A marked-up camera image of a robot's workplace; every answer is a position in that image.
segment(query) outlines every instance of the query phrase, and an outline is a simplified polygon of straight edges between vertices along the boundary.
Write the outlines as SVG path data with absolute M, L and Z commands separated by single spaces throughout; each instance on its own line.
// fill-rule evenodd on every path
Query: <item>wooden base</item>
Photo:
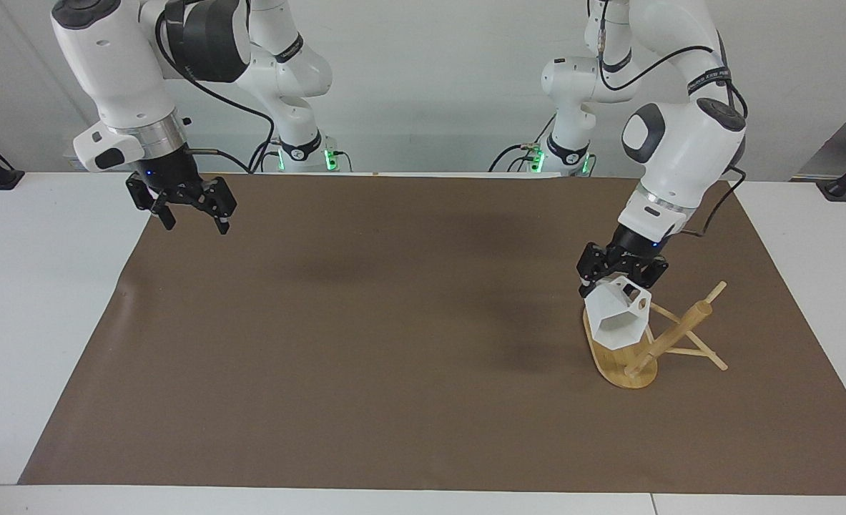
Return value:
M 651 309 L 674 325 L 657 338 L 646 326 L 641 341 L 616 351 L 611 351 L 595 341 L 591 334 L 589 313 L 585 309 L 582 320 L 597 371 L 610 383 L 629 389 L 645 388 L 651 384 L 658 377 L 658 358 L 664 354 L 701 356 L 710 359 L 721 371 L 727 371 L 727 364 L 693 332 L 695 327 L 712 314 L 712 303 L 726 286 L 726 283 L 718 284 L 706 299 L 695 303 L 682 317 L 652 303 Z M 684 337 L 688 338 L 695 348 L 678 348 L 677 343 Z
M 651 346 L 651 331 L 648 328 L 645 329 L 641 342 L 628 348 L 613 351 L 597 343 L 591 336 L 591 325 L 589 325 L 587 310 L 582 313 L 582 320 L 585 323 L 585 334 L 589 337 L 591 355 L 595 360 L 597 371 L 607 381 L 620 388 L 640 389 L 647 387 L 658 377 L 657 361 L 645 366 L 635 377 L 626 375 L 626 367 Z

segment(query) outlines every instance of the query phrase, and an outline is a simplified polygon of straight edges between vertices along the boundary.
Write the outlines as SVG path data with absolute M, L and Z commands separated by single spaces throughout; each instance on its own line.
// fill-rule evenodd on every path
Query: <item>white table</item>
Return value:
M 147 220 L 123 180 L 29 174 L 0 192 L 0 514 L 846 514 L 846 498 L 788 496 L 14 486 Z M 802 183 L 739 198 L 846 387 L 846 205 Z

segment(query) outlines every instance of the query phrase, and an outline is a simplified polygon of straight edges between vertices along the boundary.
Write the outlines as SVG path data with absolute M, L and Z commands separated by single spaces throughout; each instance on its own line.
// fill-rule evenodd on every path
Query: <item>brown surface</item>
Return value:
M 634 182 L 229 182 L 227 237 L 146 228 L 22 483 L 846 495 L 845 389 L 737 201 L 654 290 L 730 284 L 730 371 L 623 391 L 574 262 Z

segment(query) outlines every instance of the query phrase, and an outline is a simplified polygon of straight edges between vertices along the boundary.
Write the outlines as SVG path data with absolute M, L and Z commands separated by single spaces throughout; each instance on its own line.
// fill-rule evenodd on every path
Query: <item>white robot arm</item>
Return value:
M 229 229 L 236 203 L 225 180 L 204 182 L 183 122 L 165 90 L 168 75 L 152 43 L 188 79 L 235 82 L 257 97 L 281 134 L 281 167 L 337 169 L 333 149 L 301 97 L 328 91 L 330 67 L 295 30 L 280 0 L 60 0 L 57 41 L 100 121 L 74 140 L 88 170 L 123 164 L 137 207 L 174 226 L 167 205 L 191 205 Z
M 623 149 L 645 166 L 645 175 L 612 241 L 590 243 L 579 261 L 595 339 L 622 348 L 638 342 L 647 323 L 647 289 L 667 270 L 661 249 L 737 163 L 747 124 L 733 107 L 730 70 L 704 0 L 591 0 L 589 6 L 586 43 L 596 58 L 556 59 L 543 73 L 557 106 L 556 126 L 541 143 L 544 169 L 582 170 L 595 126 L 586 102 L 634 97 L 643 73 L 629 40 L 671 62 L 687 82 L 684 104 L 648 104 L 629 118 Z M 638 316 L 626 323 L 622 313 Z

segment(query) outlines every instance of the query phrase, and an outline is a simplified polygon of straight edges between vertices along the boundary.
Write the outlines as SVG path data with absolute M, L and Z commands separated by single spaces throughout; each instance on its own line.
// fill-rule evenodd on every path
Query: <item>brown table mat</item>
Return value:
M 736 200 L 654 289 L 729 283 L 729 371 L 622 391 L 574 264 L 634 180 L 229 183 L 227 237 L 146 227 L 21 484 L 846 495 L 845 389 Z

